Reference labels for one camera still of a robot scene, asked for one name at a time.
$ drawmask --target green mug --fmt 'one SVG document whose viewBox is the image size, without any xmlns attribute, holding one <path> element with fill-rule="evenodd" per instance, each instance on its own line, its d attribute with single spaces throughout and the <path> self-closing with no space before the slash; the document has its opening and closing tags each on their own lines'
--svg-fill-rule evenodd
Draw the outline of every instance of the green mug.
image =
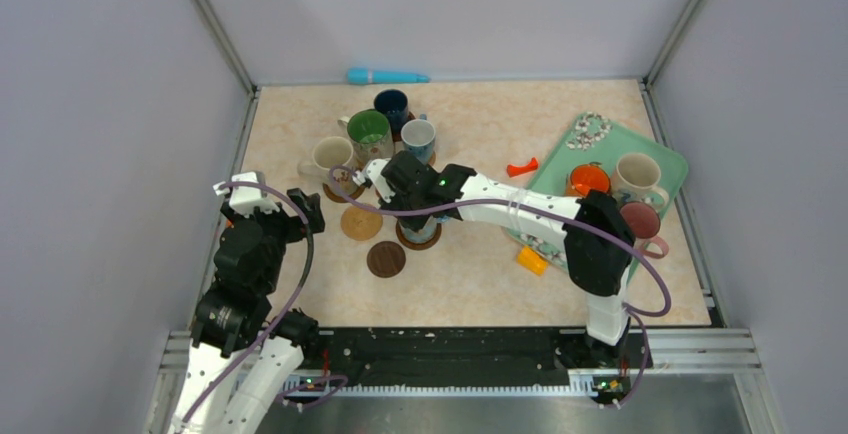
<svg viewBox="0 0 848 434">
<path fill-rule="evenodd" d="M 347 132 L 359 164 L 364 166 L 374 159 L 388 159 L 395 153 L 392 129 L 380 111 L 368 109 L 351 117 L 339 118 L 339 127 Z"/>
</svg>

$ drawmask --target teal tray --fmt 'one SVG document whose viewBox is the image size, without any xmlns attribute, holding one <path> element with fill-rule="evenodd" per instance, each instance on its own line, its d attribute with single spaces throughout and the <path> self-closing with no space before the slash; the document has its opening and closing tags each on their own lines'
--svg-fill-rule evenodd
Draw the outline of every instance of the teal tray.
<svg viewBox="0 0 848 434">
<path fill-rule="evenodd" d="M 641 152 L 657 161 L 662 170 L 659 185 L 668 192 L 669 202 L 659 212 L 664 218 L 674 204 L 674 199 L 689 173 L 689 164 L 680 154 L 661 146 L 630 129 L 611 121 L 600 114 L 585 112 L 577 116 L 571 127 L 545 159 L 539 170 L 527 184 L 526 189 L 545 195 L 562 196 L 571 171 L 581 165 L 599 163 L 608 176 L 612 177 L 618 159 L 629 152 Z M 521 244 L 529 246 L 552 265 L 568 271 L 562 246 L 554 246 L 536 237 L 505 229 L 507 234 Z M 633 275 L 637 263 L 630 267 Z"/>
</svg>

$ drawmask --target white wall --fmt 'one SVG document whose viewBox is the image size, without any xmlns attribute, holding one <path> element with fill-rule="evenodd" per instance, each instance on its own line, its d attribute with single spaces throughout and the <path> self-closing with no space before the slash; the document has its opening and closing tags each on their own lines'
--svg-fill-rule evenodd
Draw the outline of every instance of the white wall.
<svg viewBox="0 0 848 434">
<path fill-rule="evenodd" d="M 434 80 L 636 77 L 687 0 L 211 0 L 259 84 L 353 65 Z"/>
<path fill-rule="evenodd" d="M 0 432 L 140 432 L 244 94 L 189 0 L 0 0 L 0 66 Z"/>
<path fill-rule="evenodd" d="M 788 432 L 845 432 L 848 0 L 707 0 L 657 85 Z"/>
</svg>

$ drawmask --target beige tabletop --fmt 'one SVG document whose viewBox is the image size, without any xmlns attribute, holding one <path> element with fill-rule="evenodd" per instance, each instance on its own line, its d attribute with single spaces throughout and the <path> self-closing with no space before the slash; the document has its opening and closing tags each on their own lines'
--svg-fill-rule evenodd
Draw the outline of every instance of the beige tabletop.
<svg viewBox="0 0 848 434">
<path fill-rule="evenodd" d="M 510 179 L 507 164 L 541 162 L 574 118 L 595 111 L 641 134 L 652 136 L 647 112 L 634 80 L 433 83 L 397 86 L 409 97 L 413 113 L 428 114 L 437 130 L 435 168 L 455 163 L 495 180 L 523 186 L 532 174 Z M 326 136 L 344 135 L 336 124 L 372 106 L 386 86 L 266 87 L 261 91 L 243 169 L 265 173 L 281 191 L 319 192 L 327 223 L 315 236 L 315 261 L 295 303 L 322 326 L 579 326 L 586 322 L 586 298 L 554 267 L 537 277 L 515 262 L 519 245 L 500 227 L 449 221 L 429 250 L 406 251 L 406 266 L 395 277 L 374 276 L 366 266 L 368 250 L 380 241 L 397 241 L 395 219 L 368 241 L 346 237 L 340 227 L 347 204 L 323 195 L 321 185 L 301 179 L 298 161 Z M 366 191 L 360 201 L 376 205 Z M 671 312 L 653 325 L 709 324 L 698 277 L 678 213 L 669 210 L 660 235 L 671 252 L 655 266 L 671 290 Z M 306 243 L 288 247 L 277 291 L 280 309 L 300 277 Z M 628 289 L 631 304 L 662 307 L 659 289 L 639 268 Z"/>
</svg>

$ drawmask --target gray floor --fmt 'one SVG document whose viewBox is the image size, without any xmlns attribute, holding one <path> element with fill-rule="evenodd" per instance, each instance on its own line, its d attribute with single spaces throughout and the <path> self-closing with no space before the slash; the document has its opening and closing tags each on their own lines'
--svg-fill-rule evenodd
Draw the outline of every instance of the gray floor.
<svg viewBox="0 0 848 434">
<path fill-rule="evenodd" d="M 259 434 L 749 434 L 732 376 L 653 376 L 619 412 L 577 398 L 338 398 L 300 415 L 275 405 Z"/>
</svg>

